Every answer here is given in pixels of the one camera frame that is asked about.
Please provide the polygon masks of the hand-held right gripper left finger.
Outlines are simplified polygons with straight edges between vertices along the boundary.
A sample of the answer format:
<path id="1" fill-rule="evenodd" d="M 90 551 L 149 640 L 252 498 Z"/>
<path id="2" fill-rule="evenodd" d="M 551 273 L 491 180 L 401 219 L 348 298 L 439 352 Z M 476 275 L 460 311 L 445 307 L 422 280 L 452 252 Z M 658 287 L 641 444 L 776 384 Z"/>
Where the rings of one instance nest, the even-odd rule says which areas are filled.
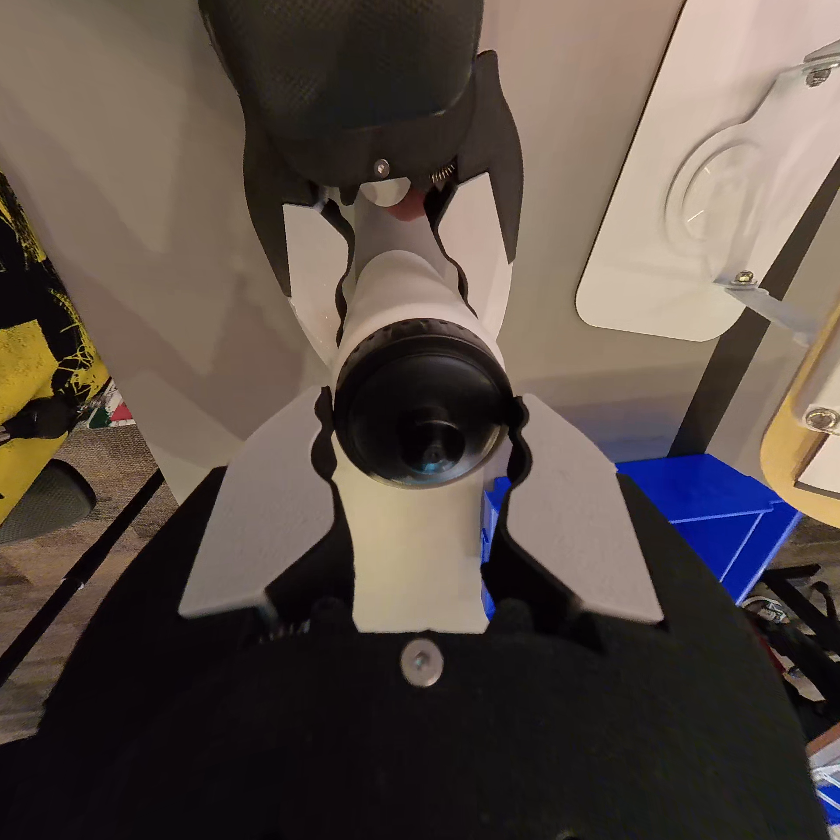
<path id="1" fill-rule="evenodd" d="M 251 611 L 267 631 L 289 632 L 322 602 L 353 612 L 354 549 L 332 435 L 331 391 L 314 386 L 245 441 L 224 471 L 181 617 Z"/>

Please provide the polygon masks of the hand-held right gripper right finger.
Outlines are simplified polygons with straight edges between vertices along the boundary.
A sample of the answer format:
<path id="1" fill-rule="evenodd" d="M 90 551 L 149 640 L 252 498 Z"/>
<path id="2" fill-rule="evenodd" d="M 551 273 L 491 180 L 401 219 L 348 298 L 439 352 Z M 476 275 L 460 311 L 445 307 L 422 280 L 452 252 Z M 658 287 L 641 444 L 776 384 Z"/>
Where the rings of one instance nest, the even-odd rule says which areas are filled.
<path id="1" fill-rule="evenodd" d="M 489 597 L 524 604 L 535 629 L 583 616 L 656 626 L 664 611 L 612 461 L 538 397 L 516 398 L 509 489 L 490 541 Z"/>

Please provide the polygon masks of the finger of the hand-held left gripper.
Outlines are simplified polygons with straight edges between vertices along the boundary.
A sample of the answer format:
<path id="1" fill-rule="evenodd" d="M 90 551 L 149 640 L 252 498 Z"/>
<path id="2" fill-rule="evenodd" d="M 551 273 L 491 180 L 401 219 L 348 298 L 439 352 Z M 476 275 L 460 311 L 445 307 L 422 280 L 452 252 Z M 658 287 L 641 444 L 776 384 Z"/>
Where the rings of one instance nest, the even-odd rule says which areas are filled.
<path id="1" fill-rule="evenodd" d="M 354 230 L 334 200 L 287 204 L 283 219 L 290 306 L 318 357 L 331 368 L 348 308 L 344 286 L 354 262 Z"/>
<path id="2" fill-rule="evenodd" d="M 425 210 L 437 246 L 461 283 L 448 285 L 431 269 L 425 279 L 425 314 L 458 324 L 485 344 L 497 344 L 511 288 L 512 263 L 501 233 L 490 176 L 431 190 Z"/>

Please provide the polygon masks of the white bottle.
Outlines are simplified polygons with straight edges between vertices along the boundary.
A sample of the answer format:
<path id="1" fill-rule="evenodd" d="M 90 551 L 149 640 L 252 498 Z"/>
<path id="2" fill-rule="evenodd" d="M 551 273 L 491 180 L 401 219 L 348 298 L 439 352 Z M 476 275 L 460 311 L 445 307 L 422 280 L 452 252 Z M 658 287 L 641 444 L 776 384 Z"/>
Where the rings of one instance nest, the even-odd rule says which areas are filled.
<path id="1" fill-rule="evenodd" d="M 336 386 L 351 353 L 375 331 L 413 319 L 448 322 L 425 314 L 425 279 L 430 270 L 436 271 L 425 258 L 404 249 L 383 252 L 362 269 L 344 320 L 338 357 L 331 367 L 331 386 Z M 505 371 L 506 364 L 498 343 L 483 344 Z"/>

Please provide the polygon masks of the blue plastic bin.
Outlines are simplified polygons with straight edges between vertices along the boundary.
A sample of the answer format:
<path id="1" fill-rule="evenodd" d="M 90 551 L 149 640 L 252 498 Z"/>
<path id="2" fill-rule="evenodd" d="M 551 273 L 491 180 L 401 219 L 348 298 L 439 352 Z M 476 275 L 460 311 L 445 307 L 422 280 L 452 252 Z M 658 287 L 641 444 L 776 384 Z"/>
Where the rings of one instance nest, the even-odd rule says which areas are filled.
<path id="1" fill-rule="evenodd" d="M 661 623 L 678 635 L 690 624 L 738 623 L 738 604 L 801 514 L 711 455 L 636 461 L 616 473 L 664 611 Z M 485 495 L 489 510 L 480 531 L 488 618 L 496 611 L 489 597 L 490 541 L 505 496 L 497 487 Z"/>

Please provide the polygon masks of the black bottle lid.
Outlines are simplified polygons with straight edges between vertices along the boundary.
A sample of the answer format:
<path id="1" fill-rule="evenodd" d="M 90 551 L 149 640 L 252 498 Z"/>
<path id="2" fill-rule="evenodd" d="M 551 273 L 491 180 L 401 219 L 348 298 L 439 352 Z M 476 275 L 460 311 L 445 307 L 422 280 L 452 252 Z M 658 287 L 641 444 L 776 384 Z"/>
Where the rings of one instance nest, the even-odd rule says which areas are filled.
<path id="1" fill-rule="evenodd" d="M 367 476 L 437 487 L 484 464 L 507 432 L 512 402 L 482 339 L 454 322 L 413 318 L 373 331 L 343 362 L 333 428 Z"/>

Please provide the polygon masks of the white stand base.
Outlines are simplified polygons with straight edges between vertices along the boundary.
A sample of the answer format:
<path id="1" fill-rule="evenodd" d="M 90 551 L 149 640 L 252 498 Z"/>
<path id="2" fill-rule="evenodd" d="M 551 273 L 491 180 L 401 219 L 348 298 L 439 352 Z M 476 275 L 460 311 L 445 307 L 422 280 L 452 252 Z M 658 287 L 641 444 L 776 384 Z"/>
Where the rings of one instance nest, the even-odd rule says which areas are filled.
<path id="1" fill-rule="evenodd" d="M 689 1 L 576 291 L 591 326 L 706 342 L 839 154 L 839 2 Z"/>

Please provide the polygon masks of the black stand pole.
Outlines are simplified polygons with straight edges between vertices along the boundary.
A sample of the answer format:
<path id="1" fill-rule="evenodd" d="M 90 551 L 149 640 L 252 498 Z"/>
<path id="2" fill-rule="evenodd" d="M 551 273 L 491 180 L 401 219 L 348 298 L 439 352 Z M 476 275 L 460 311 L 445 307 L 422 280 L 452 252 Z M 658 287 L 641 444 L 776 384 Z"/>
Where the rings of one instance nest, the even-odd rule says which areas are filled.
<path id="1" fill-rule="evenodd" d="M 146 508 L 164 482 L 165 479 L 161 469 L 156 469 L 96 542 L 73 564 L 49 599 L 3 651 L 1 656 L 1 686 L 7 683 L 13 672 L 36 646 L 72 597 L 83 589 L 95 572 L 99 570 L 114 546 L 121 540 L 123 534 Z"/>

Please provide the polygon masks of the red green white packet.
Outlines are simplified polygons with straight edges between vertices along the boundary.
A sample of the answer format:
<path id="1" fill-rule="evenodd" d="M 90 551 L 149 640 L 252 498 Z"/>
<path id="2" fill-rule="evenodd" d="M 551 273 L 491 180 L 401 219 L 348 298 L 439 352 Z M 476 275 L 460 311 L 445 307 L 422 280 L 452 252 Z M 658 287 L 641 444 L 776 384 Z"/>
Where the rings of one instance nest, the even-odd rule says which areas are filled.
<path id="1" fill-rule="evenodd" d="M 100 431 L 135 425 L 135 420 L 114 381 L 98 396 L 87 419 L 90 430 Z"/>

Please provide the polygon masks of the black stool seat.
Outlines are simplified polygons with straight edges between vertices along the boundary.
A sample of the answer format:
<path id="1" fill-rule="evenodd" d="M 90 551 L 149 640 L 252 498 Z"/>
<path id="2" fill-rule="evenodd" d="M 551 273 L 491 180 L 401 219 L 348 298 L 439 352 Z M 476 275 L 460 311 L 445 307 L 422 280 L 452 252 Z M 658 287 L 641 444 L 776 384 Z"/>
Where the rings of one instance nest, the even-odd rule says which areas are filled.
<path id="1" fill-rule="evenodd" d="M 1 545 L 68 528 L 87 518 L 97 502 L 84 476 L 67 462 L 53 458 L 2 521 Z"/>

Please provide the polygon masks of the black tape strip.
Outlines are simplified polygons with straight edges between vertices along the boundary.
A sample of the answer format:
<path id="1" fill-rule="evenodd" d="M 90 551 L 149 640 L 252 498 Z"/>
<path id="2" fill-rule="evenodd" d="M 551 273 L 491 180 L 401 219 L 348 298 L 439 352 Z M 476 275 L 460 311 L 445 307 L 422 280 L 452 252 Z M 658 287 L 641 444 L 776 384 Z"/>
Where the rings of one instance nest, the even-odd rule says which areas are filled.
<path id="1" fill-rule="evenodd" d="M 839 163 L 829 171 L 801 220 L 773 262 L 769 291 L 783 298 L 789 290 L 839 188 Z M 757 353 L 770 324 L 744 311 L 718 340 L 689 404 L 668 457 L 704 454 Z"/>

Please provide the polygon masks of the clear acrylic holder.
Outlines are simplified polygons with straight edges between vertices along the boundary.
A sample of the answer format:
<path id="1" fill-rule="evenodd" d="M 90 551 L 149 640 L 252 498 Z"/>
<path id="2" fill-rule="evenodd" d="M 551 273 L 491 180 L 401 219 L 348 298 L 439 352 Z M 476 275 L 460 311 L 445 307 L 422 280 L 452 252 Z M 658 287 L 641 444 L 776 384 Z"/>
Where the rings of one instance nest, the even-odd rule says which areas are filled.
<path id="1" fill-rule="evenodd" d="M 760 104 L 731 127 L 744 149 L 745 188 L 714 283 L 809 347 L 815 323 L 763 287 L 770 265 L 838 158 L 838 42 L 780 73 Z"/>

